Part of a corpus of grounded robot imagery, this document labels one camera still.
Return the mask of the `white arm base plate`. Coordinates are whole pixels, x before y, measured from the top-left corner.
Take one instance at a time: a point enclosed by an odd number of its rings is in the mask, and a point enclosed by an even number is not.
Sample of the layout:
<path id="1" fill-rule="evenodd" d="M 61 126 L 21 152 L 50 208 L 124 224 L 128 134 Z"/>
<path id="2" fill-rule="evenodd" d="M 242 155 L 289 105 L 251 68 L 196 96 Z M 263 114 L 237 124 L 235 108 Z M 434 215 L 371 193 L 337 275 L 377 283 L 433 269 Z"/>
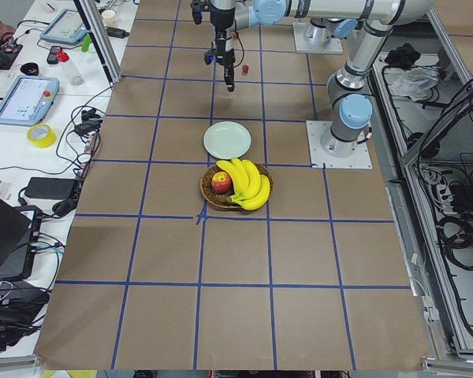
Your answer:
<path id="1" fill-rule="evenodd" d="M 331 31 L 320 19 L 296 22 L 292 27 L 297 53 L 343 54 L 341 40 L 333 37 Z"/>
<path id="2" fill-rule="evenodd" d="M 334 138 L 331 124 L 326 120 L 306 122 L 311 166 L 317 169 L 372 169 L 363 130 L 356 141 L 347 143 Z"/>

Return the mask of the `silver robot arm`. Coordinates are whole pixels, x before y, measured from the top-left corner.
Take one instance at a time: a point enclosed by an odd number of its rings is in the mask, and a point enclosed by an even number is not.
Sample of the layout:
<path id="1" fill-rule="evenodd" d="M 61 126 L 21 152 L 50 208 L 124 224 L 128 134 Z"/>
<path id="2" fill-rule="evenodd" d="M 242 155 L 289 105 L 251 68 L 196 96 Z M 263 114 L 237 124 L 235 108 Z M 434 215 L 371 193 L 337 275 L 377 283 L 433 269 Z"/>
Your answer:
<path id="1" fill-rule="evenodd" d="M 362 20 L 363 27 L 345 66 L 335 73 L 337 85 L 347 91 L 365 86 L 367 74 L 383 43 L 395 25 L 409 24 L 423 16 L 433 1 L 254 1 L 247 11 L 253 11 L 259 24 L 275 24 L 284 17 Z M 210 61 L 224 69 L 224 81 L 229 92 L 235 90 L 235 55 L 232 32 L 251 26 L 237 20 L 236 1 L 193 1 L 192 18 L 202 21 L 202 13 L 210 14 L 214 28 Z"/>
<path id="2" fill-rule="evenodd" d="M 321 137 L 321 147 L 336 158 L 347 158 L 358 146 L 358 138 L 369 124 L 373 105 L 362 89 L 378 52 L 393 30 L 391 24 L 365 20 L 357 33 L 342 69 L 328 80 L 333 122 Z"/>

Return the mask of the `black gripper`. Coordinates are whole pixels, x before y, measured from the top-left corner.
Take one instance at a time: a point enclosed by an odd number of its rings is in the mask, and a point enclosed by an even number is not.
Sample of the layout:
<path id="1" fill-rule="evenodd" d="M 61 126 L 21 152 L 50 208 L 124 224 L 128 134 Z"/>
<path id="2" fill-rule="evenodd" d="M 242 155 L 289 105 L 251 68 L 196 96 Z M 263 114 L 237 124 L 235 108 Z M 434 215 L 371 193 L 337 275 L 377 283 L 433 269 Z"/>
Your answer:
<path id="1" fill-rule="evenodd" d="M 234 67 L 235 53 L 233 48 L 233 36 L 230 29 L 215 31 L 214 41 L 211 48 L 203 55 L 206 65 L 217 62 L 224 67 L 224 81 L 228 92 L 234 92 Z"/>

